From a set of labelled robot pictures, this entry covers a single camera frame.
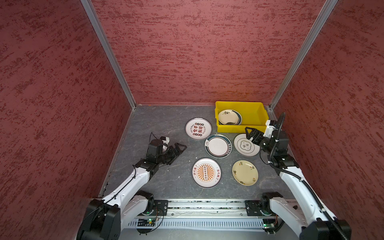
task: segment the yellow bin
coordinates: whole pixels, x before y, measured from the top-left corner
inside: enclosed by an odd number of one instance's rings
[[[218,123],[218,114],[222,110],[232,109],[240,113],[241,125],[221,125]],[[215,108],[217,132],[245,133],[245,127],[253,127],[265,132],[265,122],[269,119],[263,103],[253,102],[225,102],[217,101]]]

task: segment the gray floor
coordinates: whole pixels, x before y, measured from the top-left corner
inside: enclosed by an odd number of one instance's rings
[[[167,240],[201,240],[201,239],[220,239],[220,240],[298,240],[296,234],[285,224],[274,236],[268,236],[265,232],[246,232],[246,231],[207,231],[189,229],[156,229],[153,233],[140,235],[136,229],[124,229],[119,240],[147,240],[147,239],[167,239]]]
[[[215,159],[204,149],[204,141],[196,141],[185,133],[185,124],[192,118],[201,117],[212,125],[212,133],[217,132],[215,108],[207,106],[138,106],[134,112],[120,153],[108,180],[104,195],[112,192],[133,171],[133,164],[145,157],[149,135],[157,138],[166,136],[170,144],[175,142],[187,145],[187,150],[170,166],[164,166],[142,187],[154,194],[156,199],[165,198],[245,198],[259,199],[263,192],[277,191],[285,198],[294,198],[288,186],[268,165],[262,163],[259,155],[244,157],[235,148],[229,156]],[[238,133],[223,133],[232,142]],[[209,157],[217,161],[222,170],[220,183],[210,189],[199,187],[192,179],[193,164]],[[232,165],[238,160],[252,162],[259,179],[252,186],[243,186],[232,176]]]

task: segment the beige plate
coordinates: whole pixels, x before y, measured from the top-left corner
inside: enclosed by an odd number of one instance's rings
[[[251,186],[257,182],[259,173],[251,162],[239,160],[232,167],[232,175],[242,185]]]

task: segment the red wall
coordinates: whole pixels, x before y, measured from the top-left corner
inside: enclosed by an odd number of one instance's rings
[[[0,3],[2,239],[73,239],[130,106],[79,0]]]
[[[324,0],[93,0],[137,103],[269,104]]]
[[[339,0],[275,111],[353,239],[384,236],[384,2]]]

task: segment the work surface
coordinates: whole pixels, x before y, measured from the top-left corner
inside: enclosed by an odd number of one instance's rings
[[[142,190],[154,194],[156,199],[166,198],[243,198],[259,199],[263,192],[279,192],[285,198],[294,198],[288,186],[276,172],[265,165],[259,154],[255,157],[244,157],[235,148],[225,158],[216,159],[208,155],[204,148],[204,140],[197,141],[185,133],[185,124],[192,118],[201,117],[212,125],[212,134],[217,133],[215,108],[208,106],[138,106],[131,117],[128,131],[124,136],[122,147],[114,163],[108,179],[104,195],[112,192],[133,171],[133,164],[145,157],[151,132],[157,138],[169,137],[171,145],[178,142],[187,145],[187,149],[169,166],[159,168],[153,178],[142,187]],[[232,144],[239,133],[221,133],[227,136]],[[192,179],[194,163],[208,157],[215,160],[222,170],[222,178],[218,185],[210,189],[198,186]],[[258,170],[259,178],[252,186],[239,184],[232,176],[232,166],[238,160],[252,162]]]

